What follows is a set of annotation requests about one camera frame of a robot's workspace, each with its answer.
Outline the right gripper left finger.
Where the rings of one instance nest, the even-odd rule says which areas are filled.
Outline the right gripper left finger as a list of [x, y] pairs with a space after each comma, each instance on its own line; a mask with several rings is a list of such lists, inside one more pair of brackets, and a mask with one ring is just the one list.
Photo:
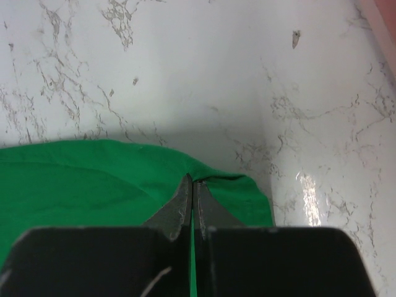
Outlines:
[[157, 247], [154, 278], [142, 296], [191, 294], [191, 213], [192, 178], [186, 174], [172, 198], [142, 224], [164, 243]]

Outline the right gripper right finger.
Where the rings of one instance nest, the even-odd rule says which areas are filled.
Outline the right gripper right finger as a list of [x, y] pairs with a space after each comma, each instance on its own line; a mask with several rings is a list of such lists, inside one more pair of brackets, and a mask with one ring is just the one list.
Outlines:
[[206, 182], [193, 183], [192, 210], [194, 217], [194, 251], [196, 263], [196, 287], [198, 296], [212, 296], [212, 274], [207, 244], [210, 227], [243, 227], [210, 192]]

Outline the green t shirt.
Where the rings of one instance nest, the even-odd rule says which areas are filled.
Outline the green t shirt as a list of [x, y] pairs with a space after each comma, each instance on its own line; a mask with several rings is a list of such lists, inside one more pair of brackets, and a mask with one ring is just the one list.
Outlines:
[[[164, 245], [142, 224], [183, 176], [206, 182], [243, 227], [207, 232], [212, 296], [270, 293], [264, 235], [269, 202], [243, 174], [175, 150], [112, 140], [1, 150], [1, 295], [142, 296]], [[191, 213], [191, 294], [198, 296]]]

